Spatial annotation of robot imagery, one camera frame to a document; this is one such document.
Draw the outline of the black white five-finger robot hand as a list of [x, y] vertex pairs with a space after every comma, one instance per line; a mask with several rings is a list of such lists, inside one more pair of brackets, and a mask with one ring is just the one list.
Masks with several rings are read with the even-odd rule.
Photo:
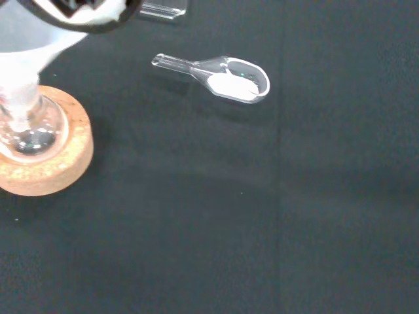
[[19, 1], [36, 18], [52, 26], [82, 33], [110, 32], [133, 18], [142, 0]]

